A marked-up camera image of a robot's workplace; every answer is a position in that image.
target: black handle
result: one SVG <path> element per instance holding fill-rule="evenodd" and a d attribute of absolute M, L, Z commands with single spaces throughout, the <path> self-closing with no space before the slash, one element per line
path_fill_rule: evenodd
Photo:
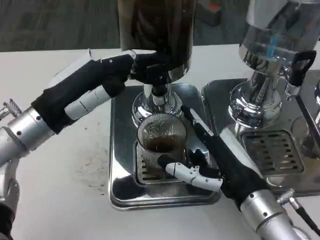
<path fill-rule="evenodd" d="M 291 64 L 291 74 L 289 76 L 288 82 L 296 87 L 300 87 L 304 82 L 306 72 L 312 66 L 316 59 L 317 52 L 314 50 L 297 52 L 292 60 Z M 301 62 L 307 61 L 305 66 L 302 66 Z"/>

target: coffee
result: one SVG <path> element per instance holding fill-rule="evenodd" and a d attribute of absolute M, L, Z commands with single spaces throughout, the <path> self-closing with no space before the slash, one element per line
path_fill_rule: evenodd
<path fill-rule="evenodd" d="M 174 136 L 157 136 L 148 140 L 145 147 L 154 153 L 169 153 L 179 145 Z"/>
<path fill-rule="evenodd" d="M 191 56 L 196 0 L 118 0 L 120 44 L 156 50 L 169 58 L 169 69 Z"/>

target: knob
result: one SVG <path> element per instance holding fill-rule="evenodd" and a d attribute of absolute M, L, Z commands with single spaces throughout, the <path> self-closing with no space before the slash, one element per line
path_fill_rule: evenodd
<path fill-rule="evenodd" d="M 18 105 L 12 100 L 9 100 L 9 103 L 4 102 L 3 103 L 3 108 L 0 109 L 0 121 L 4 119 L 6 116 L 11 114 L 15 118 L 20 115 L 22 112 Z"/>

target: cable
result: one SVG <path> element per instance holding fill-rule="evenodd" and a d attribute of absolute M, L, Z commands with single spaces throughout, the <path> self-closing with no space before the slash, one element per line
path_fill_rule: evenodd
<path fill-rule="evenodd" d="M 320 236 L 320 229 L 318 226 L 315 224 L 315 222 L 311 219 L 309 214 L 306 212 L 305 208 L 303 206 L 299 207 L 298 209 L 295 210 L 297 214 L 300 215 L 300 217 L 308 224 L 308 226 L 315 231 L 318 236 Z"/>

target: glass cup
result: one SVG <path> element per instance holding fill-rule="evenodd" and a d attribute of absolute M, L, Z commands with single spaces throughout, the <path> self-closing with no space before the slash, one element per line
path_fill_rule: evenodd
<path fill-rule="evenodd" d="M 148 170 L 162 170 L 158 158 L 163 154 L 184 163 L 186 140 L 184 123 L 169 113 L 150 115 L 137 128 L 137 152 Z"/>

